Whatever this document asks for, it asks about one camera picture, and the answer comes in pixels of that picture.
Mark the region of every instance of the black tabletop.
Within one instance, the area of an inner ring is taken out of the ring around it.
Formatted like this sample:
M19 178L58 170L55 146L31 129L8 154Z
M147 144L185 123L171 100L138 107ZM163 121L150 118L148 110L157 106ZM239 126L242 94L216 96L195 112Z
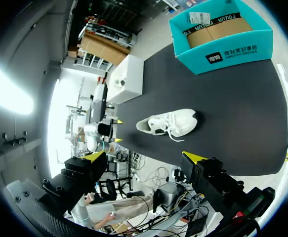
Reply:
M136 129L151 115L179 109L202 113L195 130L174 142ZM118 106L122 146L174 165L181 152L216 157L233 175L280 170L288 147L287 104L271 60L193 74L174 57L172 44L144 64L143 95Z

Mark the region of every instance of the white cabinet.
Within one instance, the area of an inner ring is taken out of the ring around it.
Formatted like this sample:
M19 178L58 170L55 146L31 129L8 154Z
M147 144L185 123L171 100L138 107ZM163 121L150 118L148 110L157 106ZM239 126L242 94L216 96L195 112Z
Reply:
M144 60L128 55L111 74L107 102L121 104L142 95L143 74Z

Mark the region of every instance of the white sneaker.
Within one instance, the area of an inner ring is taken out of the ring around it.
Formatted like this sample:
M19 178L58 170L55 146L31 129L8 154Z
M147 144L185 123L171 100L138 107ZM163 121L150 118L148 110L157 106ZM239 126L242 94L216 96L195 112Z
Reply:
M191 132L197 125L197 113L191 109L176 110L173 112L153 115L136 124L137 130L152 135L164 135L168 133L171 140L174 137L181 137Z

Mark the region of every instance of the cardboard box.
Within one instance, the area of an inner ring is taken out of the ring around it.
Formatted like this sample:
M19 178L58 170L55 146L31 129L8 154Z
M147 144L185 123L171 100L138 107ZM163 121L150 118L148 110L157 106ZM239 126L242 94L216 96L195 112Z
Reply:
M192 24L190 12L209 13L209 24ZM272 28L241 0L208 0L169 23L175 57L194 74L272 57Z
M206 27L213 40L232 36L242 32L252 31L252 27L244 18L235 18Z
M97 41L100 41L100 42L103 42L105 44L107 44L108 46L111 46L113 48L116 48L117 50L125 53L125 54L129 54L130 53L130 50L128 48L125 48L121 45L119 45L118 43L115 43L107 38L104 38L102 36L98 36L98 35L95 35L95 34L92 34L92 33L85 33L84 34L85 36L89 36L90 38L93 38Z
M187 36L190 48L231 36L241 32L252 31L251 26L244 18L235 18L195 31Z
M71 58L76 58L78 55L78 50L79 50L78 47L70 46L68 49L68 56Z
M195 31L194 33L188 35L188 42L191 48L210 42L212 40L213 39L206 28Z
M82 38L81 49L103 58L105 61L113 63L116 66L119 65L124 58L126 58L125 53L89 36L84 36Z
M85 134L84 134L83 127L78 127L78 132L79 132L79 134L77 135L77 141L78 142L84 142Z

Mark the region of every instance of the ceiling light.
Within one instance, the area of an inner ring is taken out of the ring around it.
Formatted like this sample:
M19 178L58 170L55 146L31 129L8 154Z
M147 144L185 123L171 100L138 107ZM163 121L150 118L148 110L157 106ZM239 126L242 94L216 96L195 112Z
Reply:
M28 94L14 85L0 70L0 106L20 114L29 114L33 110L33 101Z

